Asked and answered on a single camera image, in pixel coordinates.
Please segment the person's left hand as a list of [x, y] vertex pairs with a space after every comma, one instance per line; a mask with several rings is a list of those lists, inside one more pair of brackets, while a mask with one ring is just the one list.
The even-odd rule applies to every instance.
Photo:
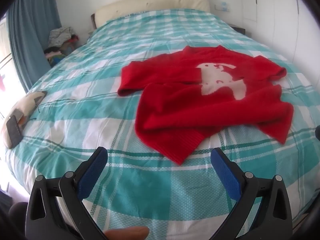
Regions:
[[123, 229], [112, 229], [104, 232], [110, 240], [144, 240], [149, 235], [149, 228], [146, 226], [132, 226]]

